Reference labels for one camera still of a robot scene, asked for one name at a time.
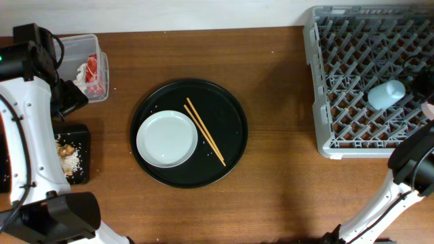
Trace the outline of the brown food chunk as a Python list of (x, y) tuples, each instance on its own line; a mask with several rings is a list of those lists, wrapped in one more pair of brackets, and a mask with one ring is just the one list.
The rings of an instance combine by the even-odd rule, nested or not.
[(57, 144), (58, 156), (61, 158), (69, 157), (75, 152), (75, 148), (69, 144), (61, 146)]

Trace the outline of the white plate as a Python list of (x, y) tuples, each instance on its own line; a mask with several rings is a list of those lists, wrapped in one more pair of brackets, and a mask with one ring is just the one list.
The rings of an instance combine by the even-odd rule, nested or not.
[(197, 128), (185, 114), (163, 110), (144, 120), (133, 142), (148, 164), (176, 167), (193, 155), (198, 142)]

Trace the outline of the red snack wrapper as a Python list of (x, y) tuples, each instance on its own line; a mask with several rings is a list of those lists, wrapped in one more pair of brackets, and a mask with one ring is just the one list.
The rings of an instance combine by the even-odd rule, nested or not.
[(91, 95), (100, 96), (105, 92), (104, 85), (98, 80), (98, 59), (97, 55), (93, 54), (87, 59), (85, 83), (88, 93)]

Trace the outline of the white bowl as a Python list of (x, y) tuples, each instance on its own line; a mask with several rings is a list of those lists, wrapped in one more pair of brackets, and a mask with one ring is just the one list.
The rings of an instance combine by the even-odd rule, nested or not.
[(430, 104), (428, 102), (425, 102), (421, 104), (421, 111), (423, 112), (424, 116), (433, 121), (434, 120), (434, 105)]

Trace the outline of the wooden chopstick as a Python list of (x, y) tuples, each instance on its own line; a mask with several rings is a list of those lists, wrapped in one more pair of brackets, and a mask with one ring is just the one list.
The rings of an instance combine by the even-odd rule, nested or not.
[(214, 151), (214, 154), (218, 157), (218, 159), (223, 164), (223, 166), (226, 167), (226, 163), (224, 162), (223, 158), (219, 155), (219, 153), (216, 150), (216, 147), (211, 142), (211, 140), (209, 139), (208, 135), (203, 130), (202, 126), (200, 126), (199, 122), (196, 120), (196, 118), (194, 117), (194, 115), (192, 114), (192, 112), (190, 111), (190, 109), (187, 107), (186, 104), (184, 104), (183, 107), (187, 111), (187, 113), (191, 116), (191, 119), (193, 120), (194, 124), (199, 128), (199, 131), (201, 132), (201, 134), (203, 135), (203, 137), (205, 138), (205, 140), (207, 141), (207, 143), (210, 145), (211, 149)]
[(190, 98), (186, 98), (186, 101), (189, 104), (189, 109), (192, 112), (192, 114), (194, 115), (194, 117), (196, 118), (196, 120), (199, 122), (200, 126), (202, 126), (203, 130), (205, 131), (205, 133), (208, 135), (209, 139), (211, 140), (211, 142), (214, 144), (214, 146), (216, 147), (217, 152), (219, 153), (219, 155), (223, 158), (221, 152), (219, 151), (214, 139), (212, 138), (210, 132), (208, 131), (207, 127), (205, 126), (204, 122), (202, 121), (201, 117), (199, 116), (199, 113), (197, 112), (197, 110), (195, 109), (193, 103), (191, 102)]

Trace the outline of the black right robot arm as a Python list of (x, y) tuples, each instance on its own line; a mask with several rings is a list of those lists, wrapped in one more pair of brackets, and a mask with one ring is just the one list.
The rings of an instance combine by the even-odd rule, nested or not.
[(393, 151), (387, 176), (372, 200), (353, 218), (320, 238), (320, 243), (374, 243), (407, 208), (433, 194), (433, 121)]

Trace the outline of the white tissue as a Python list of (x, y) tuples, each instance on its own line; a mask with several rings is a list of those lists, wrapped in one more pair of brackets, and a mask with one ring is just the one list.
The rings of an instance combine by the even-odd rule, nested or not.
[(87, 95), (87, 85), (86, 85), (86, 74), (87, 74), (87, 64), (82, 64), (77, 69), (77, 76), (73, 83), (81, 90), (81, 92)]

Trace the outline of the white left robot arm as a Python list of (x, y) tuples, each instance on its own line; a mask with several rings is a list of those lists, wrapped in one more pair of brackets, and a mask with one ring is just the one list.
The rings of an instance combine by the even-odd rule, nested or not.
[(27, 243), (131, 243), (102, 220), (96, 197), (71, 192), (58, 158), (52, 108), (63, 81), (46, 44), (1, 49), (1, 119), (12, 170), (12, 209), (1, 230)]

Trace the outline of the light blue plastic cup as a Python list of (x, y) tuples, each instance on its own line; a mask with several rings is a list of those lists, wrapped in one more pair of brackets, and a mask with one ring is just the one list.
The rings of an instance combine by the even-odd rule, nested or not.
[(394, 105), (406, 94), (404, 84), (398, 80), (390, 80), (372, 88), (368, 92), (368, 102), (376, 110), (386, 109)]

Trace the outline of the rice and noodle scraps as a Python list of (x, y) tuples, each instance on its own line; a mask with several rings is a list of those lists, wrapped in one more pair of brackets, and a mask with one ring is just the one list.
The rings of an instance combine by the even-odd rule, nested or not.
[(66, 144), (69, 144), (75, 148), (75, 152), (65, 158), (59, 157), (60, 160), (60, 166), (62, 168), (62, 171), (66, 177), (72, 177), (74, 173), (81, 171), (81, 156), (80, 156), (80, 145), (76, 146), (74, 143), (68, 143), (65, 139), (62, 139), (60, 135), (57, 135), (55, 138), (56, 144), (60, 144), (61, 146), (64, 146)]

